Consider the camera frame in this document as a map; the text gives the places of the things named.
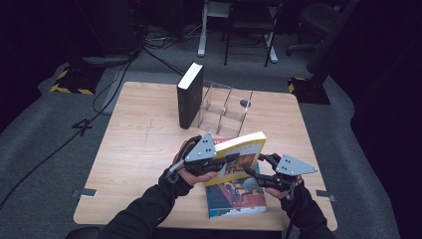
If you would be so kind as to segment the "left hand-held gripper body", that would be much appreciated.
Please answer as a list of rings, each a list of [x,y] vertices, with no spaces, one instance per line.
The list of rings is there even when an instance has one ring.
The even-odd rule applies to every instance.
[[[195,146],[183,156],[184,167],[194,176],[200,176],[207,172],[209,164],[217,164],[214,160],[216,149],[211,132],[205,133]]]

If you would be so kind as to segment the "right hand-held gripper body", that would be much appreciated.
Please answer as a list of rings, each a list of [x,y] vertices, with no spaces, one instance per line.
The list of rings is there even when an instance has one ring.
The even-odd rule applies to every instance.
[[[296,188],[296,182],[298,175],[316,173],[318,168],[309,163],[301,161],[291,155],[283,154],[280,155],[281,160],[274,170],[270,181],[271,188],[275,188],[280,191],[289,191]]]

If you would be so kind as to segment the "clear acrylic book rack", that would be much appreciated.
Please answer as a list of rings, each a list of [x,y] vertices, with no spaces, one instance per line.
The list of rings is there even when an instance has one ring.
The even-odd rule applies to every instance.
[[[253,91],[205,81],[202,104],[191,125],[214,136],[237,137],[252,106],[252,95]]]

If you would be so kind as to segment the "black hardcover book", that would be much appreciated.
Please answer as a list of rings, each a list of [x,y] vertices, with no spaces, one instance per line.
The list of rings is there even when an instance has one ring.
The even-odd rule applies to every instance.
[[[179,125],[189,129],[202,103],[204,66],[192,63],[177,85]]]

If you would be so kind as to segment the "person's right hand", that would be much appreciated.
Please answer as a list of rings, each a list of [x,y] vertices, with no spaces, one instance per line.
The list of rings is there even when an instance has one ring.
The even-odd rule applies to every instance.
[[[301,184],[303,181],[304,181],[303,178],[300,175],[298,175],[296,186]],[[294,191],[295,191],[294,189],[289,190],[289,191],[280,191],[280,190],[277,190],[277,189],[271,188],[271,187],[265,188],[265,192],[267,192],[271,196],[273,196],[277,199],[280,199],[280,200],[283,199],[283,198],[287,198],[289,200],[292,199],[294,197]]]

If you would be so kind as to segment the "grey tape strip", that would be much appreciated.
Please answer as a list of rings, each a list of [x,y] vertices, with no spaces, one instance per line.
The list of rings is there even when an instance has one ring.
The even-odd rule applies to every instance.
[[[316,190],[316,195],[320,196],[320,197],[326,197],[330,202],[335,202],[335,196],[328,193],[327,191],[324,190]]]
[[[97,191],[90,188],[74,189],[71,195],[75,198],[95,197],[97,195]]]

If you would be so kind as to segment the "yellow-black striped stand base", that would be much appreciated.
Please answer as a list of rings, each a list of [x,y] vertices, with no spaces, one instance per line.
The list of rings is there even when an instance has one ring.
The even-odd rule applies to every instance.
[[[94,95],[104,73],[102,68],[89,68],[86,72],[67,65],[50,88],[51,92]]]
[[[315,83],[312,79],[290,78],[288,79],[288,90],[301,104],[330,104],[323,85]]]

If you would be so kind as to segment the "black slanted stand pole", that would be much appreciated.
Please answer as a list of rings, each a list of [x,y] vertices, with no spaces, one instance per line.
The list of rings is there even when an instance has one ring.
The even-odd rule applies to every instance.
[[[307,65],[307,70],[312,73],[314,77],[329,74],[337,54],[335,41],[340,35],[347,20],[352,15],[358,2],[359,0],[348,0],[345,8],[341,13],[337,13],[336,19],[329,27],[327,35],[316,48],[315,55]]]

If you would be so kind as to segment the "grey round stand foot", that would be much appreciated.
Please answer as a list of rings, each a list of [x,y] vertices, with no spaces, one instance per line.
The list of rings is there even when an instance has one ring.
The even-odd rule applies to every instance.
[[[124,65],[133,59],[133,55],[109,55],[105,57],[82,57],[82,63],[96,68],[111,68]]]

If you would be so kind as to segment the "dark rounded object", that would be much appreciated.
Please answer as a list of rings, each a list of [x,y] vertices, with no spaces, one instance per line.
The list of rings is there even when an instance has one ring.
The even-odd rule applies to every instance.
[[[83,227],[72,230],[65,239],[97,239],[101,232],[99,227]]]

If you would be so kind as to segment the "black office chair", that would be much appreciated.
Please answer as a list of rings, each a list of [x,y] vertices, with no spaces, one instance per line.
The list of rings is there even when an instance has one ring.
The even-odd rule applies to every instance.
[[[340,14],[325,3],[314,3],[305,7],[300,13],[298,45],[286,50],[290,57],[296,51],[314,51],[325,39],[339,19]]]

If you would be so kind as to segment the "white desk frame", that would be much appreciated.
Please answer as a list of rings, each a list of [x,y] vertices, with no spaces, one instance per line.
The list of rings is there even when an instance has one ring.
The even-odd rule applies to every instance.
[[[209,17],[213,18],[225,18],[226,23],[223,30],[222,40],[227,40],[226,27],[227,27],[227,20],[228,20],[228,13],[229,13],[229,5],[231,0],[204,0],[204,6],[202,11],[202,29],[201,35],[199,40],[198,52],[197,55],[199,57],[205,56],[206,50],[206,37],[207,37],[207,22]],[[269,62],[277,63],[278,58],[275,53],[274,47],[271,52],[271,59]]]

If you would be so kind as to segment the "black folding chair frame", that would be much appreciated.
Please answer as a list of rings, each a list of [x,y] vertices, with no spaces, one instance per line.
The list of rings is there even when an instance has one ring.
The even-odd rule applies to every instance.
[[[271,59],[277,18],[285,0],[231,0],[225,34],[227,35],[224,65],[228,63],[229,49],[234,32],[260,34],[258,42],[264,42],[266,49],[265,67]]]

